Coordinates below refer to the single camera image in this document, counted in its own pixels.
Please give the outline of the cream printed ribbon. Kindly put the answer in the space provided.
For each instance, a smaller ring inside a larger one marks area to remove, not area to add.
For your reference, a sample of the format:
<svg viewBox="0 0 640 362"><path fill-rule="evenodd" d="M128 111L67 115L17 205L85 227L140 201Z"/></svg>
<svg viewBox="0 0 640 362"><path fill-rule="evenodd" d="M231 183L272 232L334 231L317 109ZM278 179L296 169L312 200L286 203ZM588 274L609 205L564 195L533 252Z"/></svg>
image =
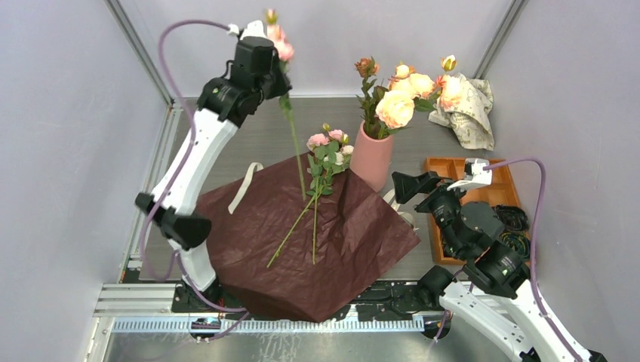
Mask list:
<svg viewBox="0 0 640 362"><path fill-rule="evenodd" d="M400 210L400 203L395 197L395 190L390 189L384 196L383 200L415 231L417 230L414 216L406 211Z"/></svg>

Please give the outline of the pink rose stem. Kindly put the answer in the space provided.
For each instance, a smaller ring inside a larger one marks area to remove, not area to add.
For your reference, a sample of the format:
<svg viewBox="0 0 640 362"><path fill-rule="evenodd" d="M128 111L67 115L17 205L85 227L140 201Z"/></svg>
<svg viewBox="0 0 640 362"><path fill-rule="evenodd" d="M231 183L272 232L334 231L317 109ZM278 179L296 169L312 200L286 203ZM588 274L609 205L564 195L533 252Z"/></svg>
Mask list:
<svg viewBox="0 0 640 362"><path fill-rule="evenodd" d="M269 8L266 10L265 21L266 21L266 35L270 40L274 42L275 48L278 51L280 69L283 71L285 75L287 75L289 63L292 61L294 57L293 45L288 41L285 31L278 24L278 14L276 13L275 9ZM298 171L298 176L300 181L300 190L302 194L302 199L305 201L306 188L305 188L305 182L303 177L302 162L300 159L300 147L299 147L299 142L297 138L296 124L294 120L294 113L291 105L291 98L290 98L289 92L287 91L284 96L279 97L278 101L279 101L280 108L283 111L283 115L285 119L289 122L291 136L294 144L295 158L297 162L297 171Z"/></svg>

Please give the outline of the pink white rose stems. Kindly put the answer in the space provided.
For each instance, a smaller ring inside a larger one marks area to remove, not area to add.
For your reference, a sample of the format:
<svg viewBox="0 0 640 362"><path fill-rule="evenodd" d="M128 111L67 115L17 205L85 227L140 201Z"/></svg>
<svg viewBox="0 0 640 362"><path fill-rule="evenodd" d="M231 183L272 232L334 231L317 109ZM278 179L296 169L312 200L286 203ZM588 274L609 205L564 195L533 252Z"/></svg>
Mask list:
<svg viewBox="0 0 640 362"><path fill-rule="evenodd" d="M288 233L275 250L270 261L266 264L269 268L280 255L285 243L292 236L305 214L313 210L312 223L312 264L316 262L317 236L318 236L318 204L321 196L329 196L334 193L334 177L345 172L350 167L354 146L349 144L349 135L340 129L333 129L329 124L322 125L322 133L312 135L307 140L307 155L309 167L307 172L312 177L310 190L305 194L310 201L301 211Z"/></svg>

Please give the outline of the peach double rose stem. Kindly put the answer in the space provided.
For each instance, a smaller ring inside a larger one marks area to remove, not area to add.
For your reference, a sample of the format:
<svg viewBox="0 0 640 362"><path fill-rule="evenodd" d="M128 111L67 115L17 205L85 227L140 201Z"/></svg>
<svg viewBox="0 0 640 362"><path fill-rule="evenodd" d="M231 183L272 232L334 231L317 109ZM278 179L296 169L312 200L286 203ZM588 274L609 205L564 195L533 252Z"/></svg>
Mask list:
<svg viewBox="0 0 640 362"><path fill-rule="evenodd" d="M406 127L417 108L421 112L432 109L429 98L434 91L435 82L428 75L420 74L404 63L398 65L374 109L378 123L374 132L376 138L387 138Z"/></svg>

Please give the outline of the green leafy stem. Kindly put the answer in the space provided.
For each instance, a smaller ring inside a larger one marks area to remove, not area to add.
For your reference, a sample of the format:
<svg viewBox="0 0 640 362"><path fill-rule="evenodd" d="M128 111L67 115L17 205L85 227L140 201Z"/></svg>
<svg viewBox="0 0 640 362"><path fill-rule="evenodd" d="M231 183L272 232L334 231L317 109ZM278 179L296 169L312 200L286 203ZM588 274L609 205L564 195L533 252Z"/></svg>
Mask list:
<svg viewBox="0 0 640 362"><path fill-rule="evenodd" d="M377 120L375 109L380 100L376 86L379 65L373 57L363 57L354 64L354 67L362 81L362 95L357 96L357 99L360 103L360 109L363 111L363 131L371 139L377 140L380 122Z"/></svg>

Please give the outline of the dark red wrapping paper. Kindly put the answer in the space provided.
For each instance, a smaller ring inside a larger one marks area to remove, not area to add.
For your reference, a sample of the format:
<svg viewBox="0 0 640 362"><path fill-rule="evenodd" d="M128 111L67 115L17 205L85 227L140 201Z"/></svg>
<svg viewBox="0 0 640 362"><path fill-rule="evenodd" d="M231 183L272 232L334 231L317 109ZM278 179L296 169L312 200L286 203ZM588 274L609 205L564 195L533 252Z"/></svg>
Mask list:
<svg viewBox="0 0 640 362"><path fill-rule="evenodd" d="M225 302L268 318L322 322L354 300L420 242L413 228L351 171L317 201L301 195L305 155L201 195L207 248Z"/></svg>

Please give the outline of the short cream ribbon strip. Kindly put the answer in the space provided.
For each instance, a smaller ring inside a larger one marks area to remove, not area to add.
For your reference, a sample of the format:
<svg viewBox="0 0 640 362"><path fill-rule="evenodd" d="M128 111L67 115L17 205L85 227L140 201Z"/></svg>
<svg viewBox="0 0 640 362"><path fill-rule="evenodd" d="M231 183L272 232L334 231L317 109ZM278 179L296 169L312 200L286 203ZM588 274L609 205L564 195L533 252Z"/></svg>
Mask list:
<svg viewBox="0 0 640 362"><path fill-rule="evenodd" d="M243 197L245 196L247 190L249 189L252 179L254 177L254 174L262 169L263 169L263 165L260 162L252 162L249 165L245 173L245 176L241 182L241 185L239 186L234 198L232 199L232 201L229 203L227 207L229 214L234 214L237 206L241 203Z"/></svg>

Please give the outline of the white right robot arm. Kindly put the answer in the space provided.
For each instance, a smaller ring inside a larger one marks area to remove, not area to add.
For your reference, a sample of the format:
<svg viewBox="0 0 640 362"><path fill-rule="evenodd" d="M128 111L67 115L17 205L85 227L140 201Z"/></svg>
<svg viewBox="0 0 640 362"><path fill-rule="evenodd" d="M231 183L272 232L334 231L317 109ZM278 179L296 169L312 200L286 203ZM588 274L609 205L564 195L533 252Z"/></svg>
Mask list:
<svg viewBox="0 0 640 362"><path fill-rule="evenodd" d="M417 297L431 310L458 314L513 361L604 361L583 347L564 328L533 281L532 261L526 262L500 242L505 225L484 201L461 203L467 191L489 186L492 170L483 160L466 169L463 179L428 171L419 176L392 173L395 199L405 204L425 194L415 210L433 216L452 256L463 261L471 284L499 303L509 318L478 300L441 266L432 267L417 283Z"/></svg>

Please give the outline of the pink cylindrical vase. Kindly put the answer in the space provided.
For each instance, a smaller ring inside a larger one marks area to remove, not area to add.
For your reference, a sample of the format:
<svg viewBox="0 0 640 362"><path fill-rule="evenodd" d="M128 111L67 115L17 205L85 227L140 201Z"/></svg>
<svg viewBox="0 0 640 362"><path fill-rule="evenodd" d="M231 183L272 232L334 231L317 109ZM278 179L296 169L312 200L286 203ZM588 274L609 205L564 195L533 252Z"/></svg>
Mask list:
<svg viewBox="0 0 640 362"><path fill-rule="evenodd" d="M375 192L386 185L394 146L394 136L374 139L365 133L362 121L355 139L350 170L365 181Z"/></svg>

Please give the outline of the rolled dark tie, green pattern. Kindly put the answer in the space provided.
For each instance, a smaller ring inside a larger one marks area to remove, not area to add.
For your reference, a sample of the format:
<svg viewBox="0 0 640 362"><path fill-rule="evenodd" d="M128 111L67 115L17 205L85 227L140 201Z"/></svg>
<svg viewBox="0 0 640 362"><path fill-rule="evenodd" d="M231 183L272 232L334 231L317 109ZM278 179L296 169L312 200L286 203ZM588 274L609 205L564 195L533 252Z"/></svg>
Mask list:
<svg viewBox="0 0 640 362"><path fill-rule="evenodd" d="M453 258L453 252L454 249L448 245L445 235L444 234L440 234L440 243L442 246L442 255L445 258Z"/></svg>

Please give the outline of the orange wooden compartment tray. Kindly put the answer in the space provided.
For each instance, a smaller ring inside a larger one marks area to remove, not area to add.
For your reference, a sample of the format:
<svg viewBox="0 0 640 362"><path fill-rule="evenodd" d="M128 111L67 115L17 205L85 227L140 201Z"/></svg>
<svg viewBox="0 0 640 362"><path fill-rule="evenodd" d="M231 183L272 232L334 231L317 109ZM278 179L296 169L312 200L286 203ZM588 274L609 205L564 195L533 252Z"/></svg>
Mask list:
<svg viewBox="0 0 640 362"><path fill-rule="evenodd" d="M459 180L464 178L465 160L465 158L429 157L424 161L423 169L425 171L435 171L439 176L452 180ZM471 190L461 199L462 204L470 201L485 201L492 207L497 205L521 207L521 202L509 167L505 166L494 170L490 186ZM443 240L438 226L431 214L428 214L427 217L431 229L432 258L435 264L462 265L463 263L460 260L445 254Z"/></svg>

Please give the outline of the rolled dark patterned tie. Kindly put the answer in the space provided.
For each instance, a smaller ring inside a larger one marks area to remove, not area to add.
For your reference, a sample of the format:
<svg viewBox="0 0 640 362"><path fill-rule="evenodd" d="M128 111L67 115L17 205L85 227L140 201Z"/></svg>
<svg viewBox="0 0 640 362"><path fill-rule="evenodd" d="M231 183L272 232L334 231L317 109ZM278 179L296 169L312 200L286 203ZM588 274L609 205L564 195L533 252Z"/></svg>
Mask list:
<svg viewBox="0 0 640 362"><path fill-rule="evenodd" d="M510 232L527 232L530 228L528 216L523 209L517 206L496 205L493 207L498 219Z"/></svg>

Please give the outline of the rolled dark tie, yellow pattern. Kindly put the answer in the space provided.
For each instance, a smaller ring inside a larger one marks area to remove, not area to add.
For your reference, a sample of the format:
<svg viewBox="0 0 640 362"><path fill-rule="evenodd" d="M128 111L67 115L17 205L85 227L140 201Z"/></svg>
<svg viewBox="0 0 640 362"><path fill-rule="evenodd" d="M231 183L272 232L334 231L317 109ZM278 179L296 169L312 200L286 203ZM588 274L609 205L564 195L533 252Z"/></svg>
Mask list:
<svg viewBox="0 0 640 362"><path fill-rule="evenodd" d="M530 259L531 243L525 234L505 231L501 234L500 241L515 251L523 260Z"/></svg>

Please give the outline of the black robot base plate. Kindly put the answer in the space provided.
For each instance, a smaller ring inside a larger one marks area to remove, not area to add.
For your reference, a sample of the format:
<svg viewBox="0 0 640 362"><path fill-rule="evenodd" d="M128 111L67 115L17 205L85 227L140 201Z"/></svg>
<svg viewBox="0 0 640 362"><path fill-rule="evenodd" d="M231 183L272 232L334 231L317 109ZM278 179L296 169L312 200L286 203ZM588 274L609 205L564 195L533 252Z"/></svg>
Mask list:
<svg viewBox="0 0 640 362"><path fill-rule="evenodd" d="M200 298L188 284L179 283L174 289L171 304L173 313L217 313ZM413 316L441 317L444 309L434 302L426 302L418 295L416 281L376 281L349 304L333 313L331 321L342 321L349 312L357 321L407 321Z"/></svg>

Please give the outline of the aluminium frame rail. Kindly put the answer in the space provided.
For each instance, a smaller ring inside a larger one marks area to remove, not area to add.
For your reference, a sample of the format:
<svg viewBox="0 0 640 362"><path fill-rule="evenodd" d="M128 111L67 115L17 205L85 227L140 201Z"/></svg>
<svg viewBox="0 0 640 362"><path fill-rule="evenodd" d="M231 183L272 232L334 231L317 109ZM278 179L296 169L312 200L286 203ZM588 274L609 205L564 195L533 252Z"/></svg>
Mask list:
<svg viewBox="0 0 640 362"><path fill-rule="evenodd" d="M205 338L231 333L400 333L436 331L443 311L400 314L390 301L348 304L326 321L274 320L244 311L224 312L190 305L178 284L107 284L94 311L112 317L118 333L191 333Z"/></svg>

